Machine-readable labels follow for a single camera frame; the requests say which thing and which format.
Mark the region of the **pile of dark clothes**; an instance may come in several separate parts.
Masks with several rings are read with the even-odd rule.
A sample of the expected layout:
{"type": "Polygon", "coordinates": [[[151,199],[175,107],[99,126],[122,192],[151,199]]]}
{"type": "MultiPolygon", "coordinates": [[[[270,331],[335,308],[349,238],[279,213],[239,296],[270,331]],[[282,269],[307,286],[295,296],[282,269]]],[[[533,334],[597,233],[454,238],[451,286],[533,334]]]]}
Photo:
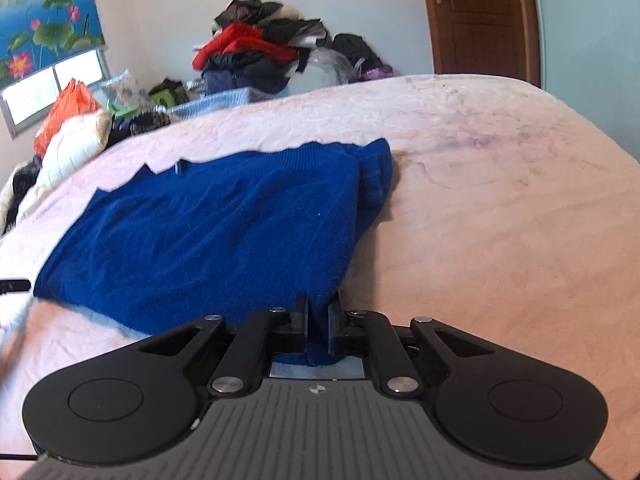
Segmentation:
{"type": "Polygon", "coordinates": [[[192,60],[208,96],[243,88],[274,96],[290,70],[303,72],[311,52],[332,42],[321,20],[277,1],[232,0],[214,18],[212,34],[192,60]]]}

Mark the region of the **light blue knitted blanket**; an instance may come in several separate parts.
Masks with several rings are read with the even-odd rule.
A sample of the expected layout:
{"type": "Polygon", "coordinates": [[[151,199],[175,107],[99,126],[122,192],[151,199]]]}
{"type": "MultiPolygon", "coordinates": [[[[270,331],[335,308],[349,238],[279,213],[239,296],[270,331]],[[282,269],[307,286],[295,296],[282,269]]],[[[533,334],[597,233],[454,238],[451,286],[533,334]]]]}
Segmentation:
{"type": "Polygon", "coordinates": [[[271,94],[245,87],[202,96],[197,100],[168,108],[166,113],[172,120],[188,120],[217,110],[228,110],[228,108],[270,101],[271,99],[271,94]]]}

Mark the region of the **purple plastic bag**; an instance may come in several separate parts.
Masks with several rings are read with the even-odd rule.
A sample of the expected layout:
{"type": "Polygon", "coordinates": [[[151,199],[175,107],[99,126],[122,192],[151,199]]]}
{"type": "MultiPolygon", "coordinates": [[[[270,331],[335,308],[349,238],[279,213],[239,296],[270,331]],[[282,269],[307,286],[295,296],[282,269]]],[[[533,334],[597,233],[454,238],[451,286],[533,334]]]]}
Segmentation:
{"type": "Polygon", "coordinates": [[[387,64],[383,64],[381,66],[371,68],[370,70],[365,70],[360,75],[360,79],[362,81],[372,81],[392,78],[393,76],[395,76],[393,67],[387,64]]]}

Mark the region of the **brown wooden door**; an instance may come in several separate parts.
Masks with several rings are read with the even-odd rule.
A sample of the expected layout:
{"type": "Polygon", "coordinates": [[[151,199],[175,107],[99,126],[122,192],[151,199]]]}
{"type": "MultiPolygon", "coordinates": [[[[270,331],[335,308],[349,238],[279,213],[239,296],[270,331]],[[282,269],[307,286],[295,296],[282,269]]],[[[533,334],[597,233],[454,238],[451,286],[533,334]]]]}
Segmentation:
{"type": "Polygon", "coordinates": [[[541,83],[536,0],[425,0],[434,70],[541,83]]]}

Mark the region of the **blue knit sweater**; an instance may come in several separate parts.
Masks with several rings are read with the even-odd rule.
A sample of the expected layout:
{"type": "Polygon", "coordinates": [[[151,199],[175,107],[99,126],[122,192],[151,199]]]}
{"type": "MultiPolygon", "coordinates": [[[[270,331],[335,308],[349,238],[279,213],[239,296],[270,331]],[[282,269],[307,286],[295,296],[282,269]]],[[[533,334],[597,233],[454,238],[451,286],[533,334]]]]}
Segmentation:
{"type": "Polygon", "coordinates": [[[239,324],[305,295],[303,363],[329,365],[328,305],[393,173],[383,139],[142,167],[93,194],[43,263],[34,294],[148,335],[214,313],[239,324]]]}

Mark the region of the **window with grey frame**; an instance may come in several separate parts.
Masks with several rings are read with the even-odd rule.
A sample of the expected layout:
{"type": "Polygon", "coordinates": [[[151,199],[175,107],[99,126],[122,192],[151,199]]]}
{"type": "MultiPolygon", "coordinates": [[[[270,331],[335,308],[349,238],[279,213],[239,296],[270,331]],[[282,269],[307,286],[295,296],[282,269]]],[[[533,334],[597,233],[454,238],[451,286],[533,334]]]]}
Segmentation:
{"type": "Polygon", "coordinates": [[[94,49],[26,76],[1,90],[1,116],[12,140],[43,120],[58,94],[72,79],[90,90],[107,81],[111,72],[102,49],[94,49]]]}

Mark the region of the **pink floral bed sheet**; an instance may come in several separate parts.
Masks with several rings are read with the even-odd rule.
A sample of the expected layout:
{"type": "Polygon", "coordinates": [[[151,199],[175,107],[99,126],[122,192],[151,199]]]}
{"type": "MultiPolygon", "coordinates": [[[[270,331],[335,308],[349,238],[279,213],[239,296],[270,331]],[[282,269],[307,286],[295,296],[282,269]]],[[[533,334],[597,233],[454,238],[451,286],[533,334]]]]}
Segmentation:
{"type": "Polygon", "coordinates": [[[99,188],[237,152],[385,139],[396,162],[343,304],[425,315],[582,375],[608,404],[594,460],[639,471],[639,165],[525,82],[410,76],[216,112],[104,152],[1,240],[4,278],[35,278],[99,188]]]}

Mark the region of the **black bag by wall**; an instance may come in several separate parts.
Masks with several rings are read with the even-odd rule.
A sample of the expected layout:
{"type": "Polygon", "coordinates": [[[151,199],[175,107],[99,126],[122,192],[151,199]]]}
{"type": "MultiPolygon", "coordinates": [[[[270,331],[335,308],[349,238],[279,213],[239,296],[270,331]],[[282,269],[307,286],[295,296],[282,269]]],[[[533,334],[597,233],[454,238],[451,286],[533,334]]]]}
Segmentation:
{"type": "Polygon", "coordinates": [[[357,35],[338,34],[333,38],[332,49],[348,59],[354,73],[349,78],[350,82],[359,82],[360,75],[365,70],[370,70],[383,65],[381,59],[374,53],[369,45],[357,35]]]}

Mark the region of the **orange plastic bag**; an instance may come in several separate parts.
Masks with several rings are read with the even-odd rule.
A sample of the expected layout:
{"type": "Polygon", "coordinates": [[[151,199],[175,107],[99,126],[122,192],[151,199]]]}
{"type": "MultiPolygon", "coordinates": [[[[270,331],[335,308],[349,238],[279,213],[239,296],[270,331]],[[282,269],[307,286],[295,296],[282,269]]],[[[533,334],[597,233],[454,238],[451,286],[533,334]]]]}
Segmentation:
{"type": "Polygon", "coordinates": [[[88,86],[84,82],[72,78],[58,94],[58,98],[34,137],[32,147],[35,154],[43,158],[51,140],[58,134],[67,119],[94,113],[101,108],[101,104],[93,96],[88,86]]]}

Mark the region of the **lotus flower window blind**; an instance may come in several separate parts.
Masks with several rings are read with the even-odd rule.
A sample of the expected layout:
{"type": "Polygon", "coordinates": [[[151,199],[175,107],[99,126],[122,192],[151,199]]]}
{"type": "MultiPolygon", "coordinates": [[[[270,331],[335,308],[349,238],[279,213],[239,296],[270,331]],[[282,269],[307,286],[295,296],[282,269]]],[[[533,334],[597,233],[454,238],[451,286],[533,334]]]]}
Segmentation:
{"type": "Polygon", "coordinates": [[[96,0],[0,0],[1,87],[103,47],[96,0]]]}

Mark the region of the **red garment on pile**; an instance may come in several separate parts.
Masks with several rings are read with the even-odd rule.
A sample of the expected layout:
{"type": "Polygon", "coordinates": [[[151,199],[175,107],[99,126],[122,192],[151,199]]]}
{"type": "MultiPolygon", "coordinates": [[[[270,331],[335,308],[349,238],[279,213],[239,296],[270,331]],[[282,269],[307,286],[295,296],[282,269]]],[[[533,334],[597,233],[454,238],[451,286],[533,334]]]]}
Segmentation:
{"type": "Polygon", "coordinates": [[[280,64],[288,64],[298,58],[298,53],[294,48],[274,44],[262,38],[262,31],[259,28],[245,23],[233,23],[198,49],[192,60],[192,68],[204,70],[208,60],[215,54],[247,51],[265,53],[273,61],[280,64]]]}

